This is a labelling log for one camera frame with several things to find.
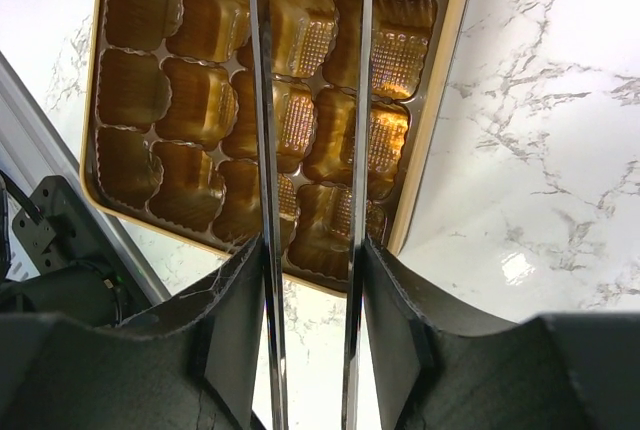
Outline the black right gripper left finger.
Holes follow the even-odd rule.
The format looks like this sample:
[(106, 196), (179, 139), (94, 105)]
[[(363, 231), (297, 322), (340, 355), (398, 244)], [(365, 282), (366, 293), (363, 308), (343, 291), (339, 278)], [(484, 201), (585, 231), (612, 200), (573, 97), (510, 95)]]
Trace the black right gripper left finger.
[(263, 242), (114, 329), (1, 319), (5, 429), (257, 429)]

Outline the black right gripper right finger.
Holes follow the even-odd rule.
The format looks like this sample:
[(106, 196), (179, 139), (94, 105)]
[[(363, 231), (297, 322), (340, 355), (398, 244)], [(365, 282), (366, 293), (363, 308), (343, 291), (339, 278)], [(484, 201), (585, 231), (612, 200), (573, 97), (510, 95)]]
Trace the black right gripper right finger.
[(635, 429), (639, 317), (514, 323), (440, 289), (373, 240), (364, 304), (386, 429)]

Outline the metal tongs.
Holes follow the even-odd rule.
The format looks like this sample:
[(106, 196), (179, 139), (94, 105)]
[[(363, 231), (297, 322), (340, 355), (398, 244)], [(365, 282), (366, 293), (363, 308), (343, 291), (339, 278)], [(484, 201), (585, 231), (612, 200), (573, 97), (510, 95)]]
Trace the metal tongs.
[[(269, 0), (249, 0), (249, 7), (254, 68), (257, 156), (263, 224), (262, 238), (264, 242), (263, 268), (268, 320), (272, 421), (274, 428), (286, 429), (289, 426), (289, 420), (279, 185), (272, 88), (272, 25)], [(352, 170), (348, 289), (343, 350), (341, 426), (344, 429), (354, 429), (357, 426), (364, 284), (364, 243), (367, 216), (372, 26), (373, 0), (362, 0)]]

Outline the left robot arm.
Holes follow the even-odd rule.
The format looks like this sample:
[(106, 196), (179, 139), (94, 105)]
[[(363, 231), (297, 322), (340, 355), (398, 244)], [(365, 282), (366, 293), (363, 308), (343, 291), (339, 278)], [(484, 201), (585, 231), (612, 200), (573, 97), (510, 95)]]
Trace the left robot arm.
[[(38, 274), (9, 275), (7, 232)], [(151, 307), (122, 258), (70, 183), (45, 177), (26, 195), (1, 174), (1, 311), (61, 313), (93, 327), (114, 327)]]

